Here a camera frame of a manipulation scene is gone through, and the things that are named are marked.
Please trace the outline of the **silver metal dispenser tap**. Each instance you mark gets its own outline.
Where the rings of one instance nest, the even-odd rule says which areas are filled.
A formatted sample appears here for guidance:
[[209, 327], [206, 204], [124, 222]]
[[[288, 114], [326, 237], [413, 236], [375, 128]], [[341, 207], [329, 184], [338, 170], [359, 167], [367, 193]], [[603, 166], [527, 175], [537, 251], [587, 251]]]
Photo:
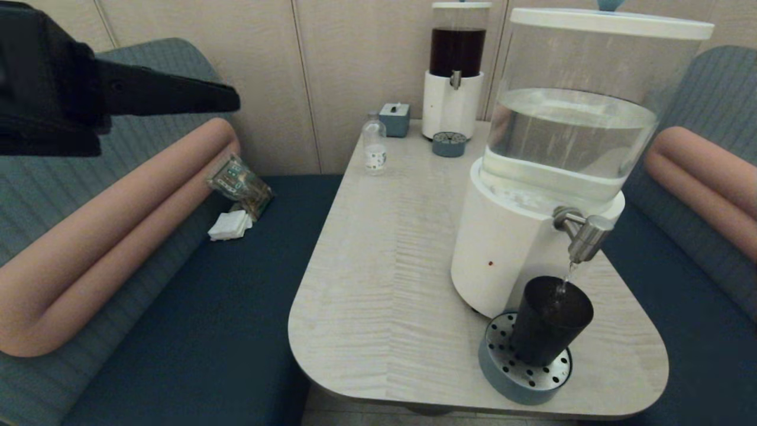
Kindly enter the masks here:
[[600, 251], [608, 235], [614, 230], [614, 222], [601, 216], [583, 216], [578, 208], [559, 206], [552, 213], [552, 226], [568, 234], [568, 256], [574, 264], [589, 262]]

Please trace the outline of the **black tapered cup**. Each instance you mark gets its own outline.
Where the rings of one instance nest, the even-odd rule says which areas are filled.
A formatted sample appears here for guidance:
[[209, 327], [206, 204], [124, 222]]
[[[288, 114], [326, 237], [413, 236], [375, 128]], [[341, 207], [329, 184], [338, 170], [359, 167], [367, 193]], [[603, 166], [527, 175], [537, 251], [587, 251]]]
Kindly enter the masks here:
[[558, 277], [536, 277], [523, 291], [510, 345], [520, 361], [548, 366], [593, 319], [594, 305], [578, 286]]

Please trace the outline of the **long pink bolster cushion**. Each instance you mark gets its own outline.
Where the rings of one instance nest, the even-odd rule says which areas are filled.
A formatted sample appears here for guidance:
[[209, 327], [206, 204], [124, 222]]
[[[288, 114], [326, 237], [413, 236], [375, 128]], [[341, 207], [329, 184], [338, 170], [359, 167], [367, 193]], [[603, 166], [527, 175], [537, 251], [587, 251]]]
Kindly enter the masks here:
[[0, 351], [37, 357], [72, 340], [211, 194], [213, 163], [239, 149], [232, 124], [213, 118], [0, 267]]

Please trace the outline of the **white folded napkins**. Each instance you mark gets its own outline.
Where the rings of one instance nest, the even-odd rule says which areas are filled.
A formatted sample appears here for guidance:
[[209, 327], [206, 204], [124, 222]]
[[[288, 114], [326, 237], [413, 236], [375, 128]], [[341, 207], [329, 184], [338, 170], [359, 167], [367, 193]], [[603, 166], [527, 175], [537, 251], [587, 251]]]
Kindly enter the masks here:
[[248, 229], [253, 227], [251, 216], [245, 210], [222, 213], [208, 230], [211, 241], [225, 241], [240, 239]]

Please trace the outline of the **teal bench with snack packet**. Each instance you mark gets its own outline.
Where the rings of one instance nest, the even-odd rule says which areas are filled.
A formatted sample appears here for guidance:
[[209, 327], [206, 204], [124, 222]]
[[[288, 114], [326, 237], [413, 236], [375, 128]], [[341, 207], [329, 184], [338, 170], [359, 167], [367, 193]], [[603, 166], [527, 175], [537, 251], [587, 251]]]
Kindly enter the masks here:
[[[99, 53], [220, 82], [189, 41]], [[212, 118], [114, 118], [98, 157], [0, 156], [0, 267], [45, 231]], [[211, 192], [71, 341], [0, 351], [0, 426], [300, 426], [310, 380], [287, 320], [343, 175], [264, 177], [275, 192], [243, 238], [206, 232], [231, 202]]]

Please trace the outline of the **small clear plastic bottle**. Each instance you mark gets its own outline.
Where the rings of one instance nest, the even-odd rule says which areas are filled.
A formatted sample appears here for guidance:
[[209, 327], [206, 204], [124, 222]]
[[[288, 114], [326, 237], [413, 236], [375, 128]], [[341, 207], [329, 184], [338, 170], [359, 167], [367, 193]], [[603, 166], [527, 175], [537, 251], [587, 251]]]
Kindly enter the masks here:
[[367, 118], [361, 129], [364, 166], [368, 175], [377, 176], [386, 169], [387, 128], [380, 121], [378, 111], [370, 111]]

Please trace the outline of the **blue-grey napkin box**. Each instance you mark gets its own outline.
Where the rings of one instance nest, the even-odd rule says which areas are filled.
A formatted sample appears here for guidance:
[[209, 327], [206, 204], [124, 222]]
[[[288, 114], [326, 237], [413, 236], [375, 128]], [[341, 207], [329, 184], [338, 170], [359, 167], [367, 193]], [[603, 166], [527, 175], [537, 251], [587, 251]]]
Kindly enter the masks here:
[[384, 104], [379, 112], [379, 119], [386, 127], [386, 136], [405, 138], [409, 132], [411, 106], [405, 103]]

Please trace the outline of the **small dark drink dispenser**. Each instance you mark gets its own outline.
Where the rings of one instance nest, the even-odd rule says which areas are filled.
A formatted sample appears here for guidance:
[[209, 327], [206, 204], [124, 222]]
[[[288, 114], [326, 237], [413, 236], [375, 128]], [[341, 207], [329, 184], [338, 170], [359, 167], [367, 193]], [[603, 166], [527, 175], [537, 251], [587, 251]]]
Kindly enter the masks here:
[[484, 83], [481, 70], [490, 2], [435, 2], [430, 59], [425, 72], [422, 135], [473, 137]]

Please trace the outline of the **small blue-grey drip tray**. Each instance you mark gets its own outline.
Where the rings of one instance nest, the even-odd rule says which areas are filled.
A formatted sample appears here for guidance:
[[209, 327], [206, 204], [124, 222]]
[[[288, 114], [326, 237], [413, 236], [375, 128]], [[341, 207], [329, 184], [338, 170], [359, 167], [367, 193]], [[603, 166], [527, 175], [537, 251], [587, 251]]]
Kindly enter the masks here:
[[468, 138], [462, 133], [438, 132], [432, 137], [432, 152], [440, 157], [462, 157]]

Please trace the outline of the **large white water dispenser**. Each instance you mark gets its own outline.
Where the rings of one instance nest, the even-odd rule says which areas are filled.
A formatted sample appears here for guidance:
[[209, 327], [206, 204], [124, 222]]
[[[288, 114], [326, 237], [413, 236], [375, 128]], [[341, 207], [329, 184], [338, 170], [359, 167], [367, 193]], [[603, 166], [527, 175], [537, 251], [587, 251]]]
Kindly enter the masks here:
[[603, 9], [514, 8], [482, 157], [470, 168], [451, 279], [492, 318], [534, 277], [562, 277], [575, 240], [556, 211], [612, 225], [711, 22]]

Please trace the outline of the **large blue-grey perforated drip tray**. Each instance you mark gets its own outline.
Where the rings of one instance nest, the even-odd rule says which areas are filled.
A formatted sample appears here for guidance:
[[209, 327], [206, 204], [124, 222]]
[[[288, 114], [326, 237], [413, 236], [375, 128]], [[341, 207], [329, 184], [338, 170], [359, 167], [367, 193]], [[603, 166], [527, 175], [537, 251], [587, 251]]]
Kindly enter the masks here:
[[490, 320], [478, 347], [479, 367], [490, 386], [506, 399], [521, 405], [545, 404], [571, 378], [570, 348], [547, 366], [526, 364], [509, 345], [516, 318], [517, 312], [505, 311]]

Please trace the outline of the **teal bench beside water dispenser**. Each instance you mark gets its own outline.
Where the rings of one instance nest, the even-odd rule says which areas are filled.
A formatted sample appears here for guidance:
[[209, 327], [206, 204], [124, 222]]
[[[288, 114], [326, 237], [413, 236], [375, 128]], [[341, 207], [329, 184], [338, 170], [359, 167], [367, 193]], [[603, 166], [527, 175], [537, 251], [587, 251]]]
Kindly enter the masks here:
[[[700, 54], [655, 137], [671, 127], [757, 166], [757, 50]], [[649, 409], [608, 426], [757, 426], [757, 264], [643, 165], [604, 251], [660, 332], [669, 377]]]

